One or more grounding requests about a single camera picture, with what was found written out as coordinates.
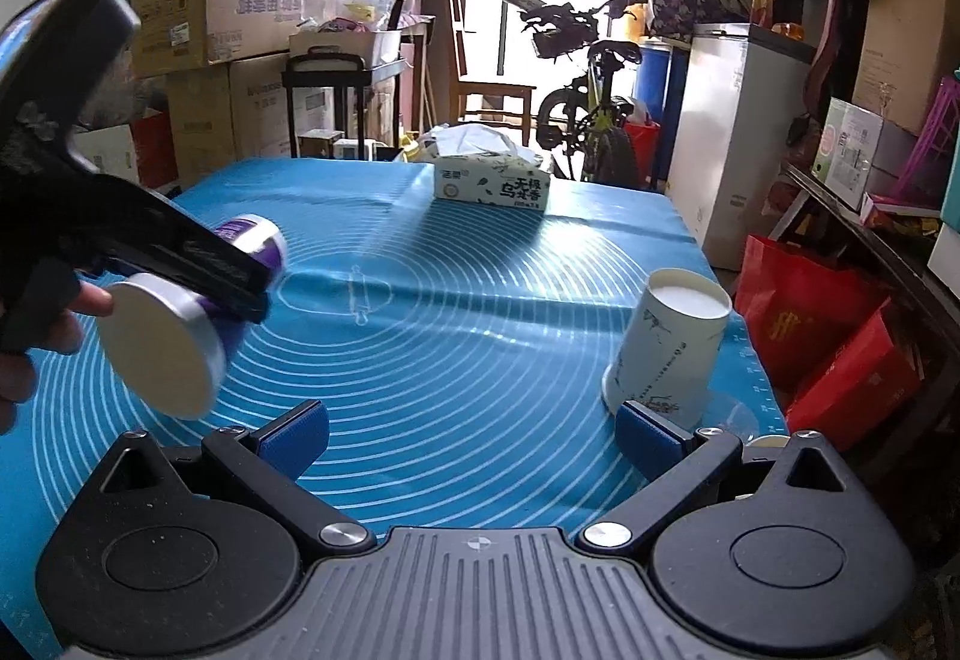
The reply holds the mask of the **person's left hand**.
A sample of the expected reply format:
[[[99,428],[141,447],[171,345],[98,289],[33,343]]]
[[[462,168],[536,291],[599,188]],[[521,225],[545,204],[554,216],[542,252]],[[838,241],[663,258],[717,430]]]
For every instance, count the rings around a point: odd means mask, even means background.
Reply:
[[[65,311],[53,321],[49,330],[32,345],[34,350],[50,351],[57,355],[73,355],[83,345],[80,316],[107,317],[114,309],[114,298],[104,288],[82,281],[80,291]],[[28,355],[3,355],[0,373],[0,419],[2,433],[7,434],[16,423],[18,406],[26,403],[36,392],[37,371]]]

